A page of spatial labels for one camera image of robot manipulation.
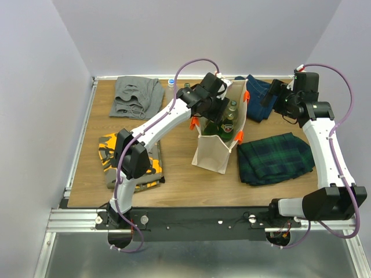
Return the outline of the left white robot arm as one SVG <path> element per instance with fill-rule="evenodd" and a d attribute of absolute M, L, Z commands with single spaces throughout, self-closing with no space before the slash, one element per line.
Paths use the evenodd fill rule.
<path fill-rule="evenodd" d="M 214 122 L 221 121 L 229 99 L 225 96 L 232 82 L 220 74 L 206 74 L 199 84 L 177 91 L 171 103 L 141 126 L 117 135 L 114 156 L 117 163 L 117 181 L 110 206 L 113 211 L 108 221 L 117 229 L 128 224 L 132 198 L 137 180 L 151 162 L 149 151 L 164 135 L 195 115 Z"/>

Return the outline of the beige canvas tote bag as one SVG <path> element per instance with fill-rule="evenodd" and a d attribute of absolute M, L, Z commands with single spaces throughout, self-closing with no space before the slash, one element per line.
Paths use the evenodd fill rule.
<path fill-rule="evenodd" d="M 246 122 L 247 107 L 250 99 L 246 89 L 247 80 L 233 80 L 232 85 L 222 95 L 228 104 L 235 100 L 238 104 L 238 114 L 234 120 L 233 137 L 229 142 L 223 142 L 218 135 L 203 136 L 202 131 L 209 121 L 206 118 L 193 118 L 191 128 L 196 128 L 198 132 L 198 145 L 192 160 L 194 166 L 198 166 L 210 171 L 224 174 L 232 149 L 243 141 L 243 129 Z M 223 112 L 221 122 L 227 115 L 227 107 Z"/>

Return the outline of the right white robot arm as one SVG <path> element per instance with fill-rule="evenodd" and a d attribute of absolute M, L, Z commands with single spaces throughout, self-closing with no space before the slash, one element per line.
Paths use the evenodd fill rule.
<path fill-rule="evenodd" d="M 274 79 L 261 101 L 266 106 L 276 98 L 276 113 L 298 122 L 309 142 L 318 177 L 318 190 L 301 198 L 274 199 L 267 211 L 267 221 L 279 227 L 288 217 L 310 221 L 348 220 L 367 198 L 365 187 L 357 186 L 341 153 L 336 122 L 331 105 L 319 101 L 319 75 L 295 72 L 285 83 Z"/>

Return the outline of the clear plastic water bottle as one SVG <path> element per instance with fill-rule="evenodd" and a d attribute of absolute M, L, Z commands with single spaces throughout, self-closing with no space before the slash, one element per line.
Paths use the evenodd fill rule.
<path fill-rule="evenodd" d="M 166 97 L 168 99 L 173 99 L 174 96 L 174 79 L 169 79 L 168 80 L 168 86 L 166 89 Z"/>

